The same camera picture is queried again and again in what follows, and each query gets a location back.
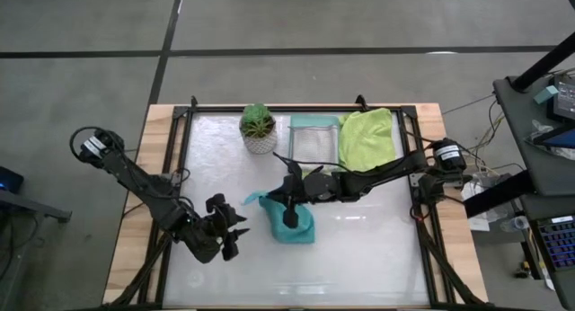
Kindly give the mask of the black metal table frame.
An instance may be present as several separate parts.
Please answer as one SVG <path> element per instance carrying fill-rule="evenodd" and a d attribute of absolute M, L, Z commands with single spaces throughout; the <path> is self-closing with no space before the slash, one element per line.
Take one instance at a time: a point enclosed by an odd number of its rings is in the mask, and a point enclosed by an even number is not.
<path fill-rule="evenodd" d="M 196 113 L 201 112 L 232 112 L 243 111 L 246 104 L 198 104 Z M 355 111 L 360 104 L 352 103 L 311 103 L 311 104 L 266 104 L 271 111 Z M 172 172 L 183 164 L 183 140 L 184 122 L 192 118 L 191 113 L 185 113 L 190 104 L 153 104 L 146 113 L 143 135 L 138 145 L 136 162 L 146 172 Z M 438 103 L 370 103 L 369 108 L 399 108 L 407 109 L 408 113 L 414 113 L 417 119 L 406 122 L 418 127 L 421 135 L 425 138 L 439 139 L 446 135 L 445 125 Z M 168 256 L 170 246 L 166 246 L 165 252 L 152 267 L 151 274 L 146 277 L 144 283 L 138 288 L 134 297 L 124 304 L 113 305 L 112 302 L 119 298 L 128 284 L 137 276 L 138 269 L 148 259 L 148 251 L 153 251 L 156 246 L 158 234 L 161 231 L 153 226 L 153 220 L 144 206 L 134 209 L 129 217 L 123 217 L 120 221 L 119 235 L 115 245 L 114 255 L 111 262 L 102 305 L 96 307 L 96 311 L 149 311 L 163 308 L 159 302 L 164 296 L 164 289 L 160 280 L 168 271 Z M 482 301 L 487 301 L 488 296 L 484 285 L 480 264 L 473 243 L 470 227 L 467 223 L 464 207 L 460 203 L 449 201 L 440 203 L 426 221 L 428 231 L 433 230 L 433 235 L 442 235 L 443 250 L 446 258 L 454 267 L 455 271 L 464 284 Z M 441 273 L 434 257 L 429 257 L 432 270 L 433 282 L 438 290 L 438 300 L 447 302 L 456 301 L 463 304 L 458 293 L 453 291 L 454 298 L 447 295 L 447 276 Z"/>

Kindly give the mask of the dark tablet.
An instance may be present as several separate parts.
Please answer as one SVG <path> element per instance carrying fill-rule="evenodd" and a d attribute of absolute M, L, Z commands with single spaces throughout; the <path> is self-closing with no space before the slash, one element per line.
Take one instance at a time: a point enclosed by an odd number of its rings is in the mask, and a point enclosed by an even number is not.
<path fill-rule="evenodd" d="M 533 139 L 535 145 L 575 149 L 575 122 L 545 132 Z"/>

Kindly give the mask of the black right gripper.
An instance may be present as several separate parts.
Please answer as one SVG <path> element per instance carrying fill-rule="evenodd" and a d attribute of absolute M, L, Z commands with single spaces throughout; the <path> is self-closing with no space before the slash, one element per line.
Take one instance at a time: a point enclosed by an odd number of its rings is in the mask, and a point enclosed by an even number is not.
<path fill-rule="evenodd" d="M 339 190 L 330 174 L 310 173 L 304 178 L 290 174 L 284 178 L 282 188 L 268 192 L 267 198 L 280 204 L 315 204 L 339 200 Z"/>

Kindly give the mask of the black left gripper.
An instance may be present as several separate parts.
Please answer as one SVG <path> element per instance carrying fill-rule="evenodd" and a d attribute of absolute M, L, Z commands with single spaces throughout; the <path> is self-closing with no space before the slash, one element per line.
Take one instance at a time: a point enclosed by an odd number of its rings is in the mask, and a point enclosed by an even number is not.
<path fill-rule="evenodd" d="M 192 212 L 183 221 L 179 229 L 179 239 L 185 243 L 193 256 L 201 263 L 211 262 L 220 252 L 219 238 L 224 238 L 223 259 L 228 262 L 239 254 L 236 241 L 249 231 L 249 228 L 234 229 L 227 233 L 227 227 L 244 222 L 247 218 L 238 215 L 235 208 L 224 206 L 221 213 L 201 217 Z"/>

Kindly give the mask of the grey cart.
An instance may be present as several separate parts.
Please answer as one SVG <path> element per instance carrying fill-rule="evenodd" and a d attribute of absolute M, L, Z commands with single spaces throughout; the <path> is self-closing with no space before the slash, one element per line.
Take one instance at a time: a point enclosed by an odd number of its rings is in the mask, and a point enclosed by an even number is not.
<path fill-rule="evenodd" d="M 553 155 L 526 141 L 534 131 L 533 120 L 554 128 L 561 126 L 546 117 L 545 105 L 533 100 L 547 80 L 533 83 L 527 93 L 516 92 L 508 79 L 495 80 L 492 85 L 536 191 L 544 196 L 575 195 L 575 160 Z"/>

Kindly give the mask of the lime green microfiber towel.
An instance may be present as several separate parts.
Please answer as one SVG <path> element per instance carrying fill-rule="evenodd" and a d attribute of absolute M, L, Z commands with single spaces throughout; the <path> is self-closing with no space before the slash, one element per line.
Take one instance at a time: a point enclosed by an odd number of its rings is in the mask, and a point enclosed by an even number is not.
<path fill-rule="evenodd" d="M 339 117 L 339 157 L 354 172 L 366 172 L 396 158 L 393 115 L 386 108 Z"/>

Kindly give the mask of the teal microfiber towel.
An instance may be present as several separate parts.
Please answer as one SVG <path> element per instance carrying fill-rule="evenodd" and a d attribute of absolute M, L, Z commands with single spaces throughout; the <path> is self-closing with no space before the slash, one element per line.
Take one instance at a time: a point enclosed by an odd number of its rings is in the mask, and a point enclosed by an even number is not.
<path fill-rule="evenodd" d="M 248 196 L 242 203 L 243 206 L 250 205 L 255 201 L 265 210 L 270 222 L 270 231 L 276 241 L 281 244 L 313 244 L 315 242 L 314 216 L 312 212 L 302 206 L 296 205 L 298 216 L 297 226 L 288 227 L 284 224 L 283 214 L 287 208 L 272 199 L 266 197 L 267 192 L 256 191 Z"/>

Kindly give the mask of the small teal box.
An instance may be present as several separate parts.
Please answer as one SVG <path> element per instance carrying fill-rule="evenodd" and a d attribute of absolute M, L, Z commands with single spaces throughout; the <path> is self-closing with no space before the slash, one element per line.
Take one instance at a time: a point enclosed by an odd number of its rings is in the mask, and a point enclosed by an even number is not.
<path fill-rule="evenodd" d="M 554 85 L 549 85 L 537 93 L 533 97 L 533 100 L 537 104 L 543 104 L 552 99 L 558 92 L 558 89 Z"/>

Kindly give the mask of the black electronic device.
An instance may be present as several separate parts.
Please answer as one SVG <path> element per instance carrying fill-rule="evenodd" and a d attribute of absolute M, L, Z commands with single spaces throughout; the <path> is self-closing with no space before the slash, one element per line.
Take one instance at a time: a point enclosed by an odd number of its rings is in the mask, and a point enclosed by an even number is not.
<path fill-rule="evenodd" d="M 575 120 L 575 77 L 554 76 L 549 81 L 558 93 L 547 102 L 547 118 L 556 121 Z"/>

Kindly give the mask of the clear plastic bottle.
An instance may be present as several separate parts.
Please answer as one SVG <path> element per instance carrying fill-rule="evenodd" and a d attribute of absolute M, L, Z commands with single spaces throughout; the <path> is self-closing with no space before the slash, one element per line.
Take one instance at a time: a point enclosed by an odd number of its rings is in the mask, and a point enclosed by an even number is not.
<path fill-rule="evenodd" d="M 507 233 L 524 231 L 529 228 L 529 221 L 526 216 L 516 216 L 505 219 L 500 223 L 500 229 Z"/>

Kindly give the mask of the black keyboard with teal keys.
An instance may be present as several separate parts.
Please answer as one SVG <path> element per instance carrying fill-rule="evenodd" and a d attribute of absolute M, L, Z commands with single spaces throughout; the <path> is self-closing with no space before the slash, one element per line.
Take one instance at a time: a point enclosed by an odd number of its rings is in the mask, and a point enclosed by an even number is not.
<path fill-rule="evenodd" d="M 548 267 L 575 270 L 575 215 L 537 220 L 535 237 Z"/>

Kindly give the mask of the translucent teal plastic tray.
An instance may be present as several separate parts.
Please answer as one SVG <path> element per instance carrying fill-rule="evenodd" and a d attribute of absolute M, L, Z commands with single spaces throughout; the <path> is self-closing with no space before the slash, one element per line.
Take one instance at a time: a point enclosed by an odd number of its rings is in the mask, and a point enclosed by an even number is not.
<path fill-rule="evenodd" d="M 307 127 L 335 127 L 340 132 L 340 122 L 337 116 L 332 115 L 315 115 L 315 114 L 297 114 L 292 115 L 290 119 L 290 145 L 289 145 L 289 158 L 291 158 L 292 148 L 292 128 L 307 128 Z M 298 161 L 301 168 L 306 172 L 311 172 L 317 168 L 321 162 L 302 162 Z"/>

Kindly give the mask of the black pole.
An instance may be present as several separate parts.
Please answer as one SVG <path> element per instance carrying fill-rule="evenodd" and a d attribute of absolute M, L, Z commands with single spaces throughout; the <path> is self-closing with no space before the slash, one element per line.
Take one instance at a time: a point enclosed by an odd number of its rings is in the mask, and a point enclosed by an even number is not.
<path fill-rule="evenodd" d="M 527 71 L 511 82 L 511 88 L 523 93 L 534 82 L 575 52 L 575 32 L 533 64 Z"/>

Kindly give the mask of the white papers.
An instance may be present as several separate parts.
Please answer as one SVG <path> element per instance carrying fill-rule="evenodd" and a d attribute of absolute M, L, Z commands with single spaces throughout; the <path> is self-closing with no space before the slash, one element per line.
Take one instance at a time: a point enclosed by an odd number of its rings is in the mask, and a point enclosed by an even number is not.
<path fill-rule="evenodd" d="M 466 183 L 461 190 L 461 197 L 462 200 L 467 200 L 472 198 L 472 196 L 483 192 L 485 188 L 478 182 L 470 181 Z M 489 221 L 487 219 L 487 214 L 482 213 L 478 216 L 468 219 L 468 223 L 470 229 L 472 231 L 479 231 L 479 232 L 489 232 L 490 226 Z"/>

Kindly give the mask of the clear plastic bag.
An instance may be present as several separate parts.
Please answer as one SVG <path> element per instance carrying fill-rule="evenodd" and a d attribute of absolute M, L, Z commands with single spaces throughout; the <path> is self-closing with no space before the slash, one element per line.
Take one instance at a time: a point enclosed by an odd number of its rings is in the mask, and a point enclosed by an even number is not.
<path fill-rule="evenodd" d="M 575 121 L 571 121 L 565 124 L 571 124 L 574 123 Z M 544 134 L 545 132 L 551 131 L 552 129 L 557 129 L 559 127 L 552 127 L 549 125 L 544 125 L 542 123 L 540 123 L 537 120 L 533 120 L 532 121 L 532 125 L 533 125 L 533 132 L 530 134 L 529 136 L 529 143 L 534 145 L 535 147 L 542 149 L 543 151 L 545 151 L 548 154 L 554 155 L 554 156 L 559 156 L 571 161 L 575 161 L 575 149 L 569 149 L 569 148 L 561 148 L 561 147 L 544 147 L 544 146 L 538 146 L 535 145 L 533 142 L 533 139 L 537 136 L 540 136 L 542 134 Z"/>

